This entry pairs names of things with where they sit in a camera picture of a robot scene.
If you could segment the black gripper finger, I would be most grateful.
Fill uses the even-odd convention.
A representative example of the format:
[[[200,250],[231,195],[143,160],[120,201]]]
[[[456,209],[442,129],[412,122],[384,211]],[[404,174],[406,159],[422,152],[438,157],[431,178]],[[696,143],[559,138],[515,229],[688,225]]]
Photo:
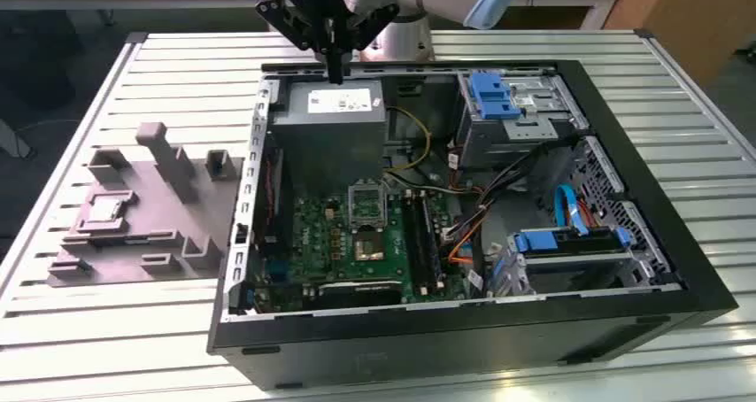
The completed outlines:
[[[336,83],[350,75],[354,50],[364,50],[399,15],[399,5],[388,4],[364,14],[342,6],[336,14]]]
[[[258,0],[255,10],[300,50],[311,50],[336,83],[336,19],[308,19],[290,0]]]

